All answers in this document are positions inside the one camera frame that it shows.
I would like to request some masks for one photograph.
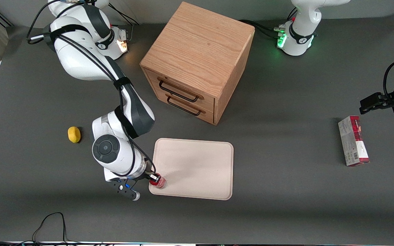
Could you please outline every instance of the green light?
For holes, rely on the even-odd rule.
[[[308,48],[311,47],[311,44],[313,43],[314,35],[311,37],[310,44],[308,44]]]
[[[282,48],[285,44],[285,40],[287,39],[287,35],[284,33],[282,37],[279,38],[278,47]]]

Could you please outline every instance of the black drawer handle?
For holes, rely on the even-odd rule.
[[[187,112],[188,114],[191,114],[191,115],[194,115],[194,116],[199,116],[200,113],[201,113],[201,110],[199,110],[197,113],[193,113],[193,112],[191,112],[191,111],[189,111],[189,110],[187,110],[187,109],[184,109],[184,108],[180,107],[179,105],[176,105],[176,104],[170,102],[170,101],[169,101],[170,99],[171,99],[171,97],[168,97],[168,98],[167,98],[168,104],[170,104],[171,106],[176,107],[176,108],[178,108],[178,109],[181,109],[181,110]]]
[[[191,103],[195,103],[195,102],[197,101],[197,99],[198,99],[198,96],[196,96],[196,98],[194,98],[194,99],[191,99],[191,98],[188,98],[188,97],[186,97],[186,96],[182,96],[182,95],[178,94],[177,92],[173,92],[172,90],[163,87],[163,86],[162,86],[163,83],[164,83],[164,81],[162,81],[162,80],[161,80],[161,82],[159,82],[159,87],[160,87],[162,90],[164,90],[164,91],[166,91],[166,92],[169,92],[169,93],[171,93],[171,94],[173,94],[173,95],[175,95],[175,96],[178,96],[178,97],[180,97],[181,99],[184,99],[184,100],[186,100],[186,101],[190,101]]]

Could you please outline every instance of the gray table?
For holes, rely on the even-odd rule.
[[[0,67],[0,240],[27,240],[61,211],[72,240],[394,245],[394,114],[361,117],[371,163],[355,168],[344,165],[337,128],[381,90],[394,16],[324,20],[301,57],[257,33],[218,126],[156,99],[139,61],[162,27],[137,26],[118,61],[156,116],[136,142],[150,155],[161,137],[232,143],[232,198],[155,196],[147,182],[136,185],[137,202],[114,193],[89,139],[92,120],[118,104],[114,87],[70,77],[44,43],[27,45],[25,28],[14,28]],[[85,131],[77,145],[67,139],[73,125]],[[61,229],[50,218],[38,239],[61,240]]]

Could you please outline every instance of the yellow sponge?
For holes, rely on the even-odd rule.
[[[76,126],[71,126],[68,128],[68,138],[69,141],[78,143],[81,139],[80,130]]]

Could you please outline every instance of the cable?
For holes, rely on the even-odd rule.
[[[268,36],[268,37],[277,38],[277,36],[272,36],[272,35],[270,35],[270,34],[268,34],[268,33],[266,33],[266,32],[264,31],[264,30],[267,30],[267,31],[274,31],[273,28],[266,27],[266,26],[261,25],[261,24],[259,24],[259,23],[257,23],[257,22],[253,22],[253,21],[251,21],[251,20],[239,20],[239,22],[243,22],[243,23],[246,23],[246,24],[249,24],[249,25],[254,26],[258,31],[260,31],[261,33],[263,33],[264,35],[266,35],[266,36]]]
[[[387,99],[390,101],[390,103],[394,106],[393,101],[391,100],[390,95],[387,92],[387,77],[388,77],[388,73],[390,72],[391,68],[394,66],[394,62],[392,64],[390,64],[390,66],[386,69],[386,72],[384,73],[384,80],[383,80],[383,90],[384,90],[384,94],[387,97]]]
[[[38,39],[37,41],[34,42],[30,42],[31,40],[29,40],[29,36],[31,33],[31,30],[33,30],[33,26],[36,23],[37,18],[39,17],[40,13],[46,8],[48,7],[48,5],[52,4],[52,3],[56,3],[56,2],[60,2],[60,0],[53,0],[51,2],[46,3],[42,8],[40,8],[39,12],[37,12],[36,17],[34,17],[33,23],[30,26],[30,29],[27,32],[27,36],[25,37],[27,39],[27,43],[28,44],[37,44],[38,42],[42,41],[43,39]]]
[[[132,25],[132,30],[130,31],[130,38],[129,38],[129,42],[132,40],[133,38],[133,28],[135,27],[135,25]]]
[[[55,214],[59,214],[62,217],[62,222],[63,222],[63,242],[61,242],[61,243],[41,243],[41,242],[36,241],[36,235],[40,231],[40,229],[42,228],[43,224],[45,223],[45,220],[47,220],[47,218],[49,216],[55,215]],[[35,232],[33,232],[33,235],[31,236],[31,240],[23,241],[21,243],[10,243],[10,242],[1,242],[0,241],[0,245],[2,245],[2,246],[21,246],[21,245],[22,246],[23,245],[33,245],[33,246],[56,245],[57,246],[57,245],[62,245],[62,244],[74,245],[74,246],[78,245],[78,244],[83,244],[83,245],[89,244],[89,245],[92,245],[92,243],[80,243],[80,242],[77,242],[77,241],[73,241],[73,240],[70,240],[67,237],[65,217],[64,217],[63,213],[61,213],[61,212],[55,212],[55,213],[51,213],[51,214],[47,215],[42,220],[42,222],[40,223],[40,226],[35,230]]]
[[[36,242],[36,234],[40,231],[40,229],[42,228],[42,226],[43,226],[43,223],[45,223],[45,220],[47,220],[47,218],[49,217],[49,216],[51,216],[51,215],[55,215],[55,214],[59,214],[59,215],[61,215],[61,217],[62,217],[62,222],[63,222],[63,241],[65,242],[65,243],[67,243],[67,241],[72,241],[72,240],[69,240],[68,239],[68,237],[67,237],[67,232],[66,232],[66,223],[65,223],[65,217],[64,217],[64,215],[63,215],[63,213],[61,213],[61,212],[55,212],[55,213],[52,213],[52,214],[49,214],[49,215],[47,215],[43,220],[42,220],[42,223],[40,223],[40,226],[35,230],[35,232],[33,232],[33,235],[31,236],[31,240],[33,241],[33,242]]]
[[[128,23],[129,25],[133,26],[133,23],[131,23],[131,22],[130,22],[121,12],[119,12],[115,7],[112,7],[110,4],[109,4],[109,7],[111,7],[113,10],[117,11],[117,12],[121,15],[121,17],[123,17],[123,18],[127,21],[127,23]]]
[[[153,167],[153,173],[156,173],[156,166],[153,163],[152,159],[132,140],[132,143],[136,146],[136,148],[141,152],[147,159],[148,161],[152,164]]]
[[[113,8],[113,9],[114,9],[116,12],[118,12],[121,16],[123,16],[123,17],[125,16],[125,17],[129,18],[130,20],[133,20],[133,21],[136,23],[136,25],[139,25],[139,23],[138,23],[135,19],[133,19],[132,17],[130,17],[130,16],[128,16],[128,15],[122,13],[121,11],[117,10],[117,9],[114,7],[114,5],[112,5],[111,3],[109,3],[109,7]]]
[[[288,15],[287,20],[289,21],[290,18],[291,18],[292,16],[294,16],[296,13],[297,13],[297,8],[294,7],[294,9],[292,9],[291,12],[290,12],[290,14]]]
[[[80,45],[79,43],[75,42],[74,40],[68,38],[67,36],[63,36],[63,35],[57,35],[58,38],[66,41],[66,43],[68,43],[69,45],[71,45],[72,47],[74,47],[75,49],[77,49],[78,51],[80,51],[82,54],[84,54],[90,61],[92,61],[103,73],[106,74],[106,76],[108,76],[108,78],[112,81],[115,82],[116,79],[114,78],[114,76],[112,75],[112,73],[110,72],[110,70],[96,57],[94,56],[94,54],[92,54],[87,48],[83,47],[82,45]]]

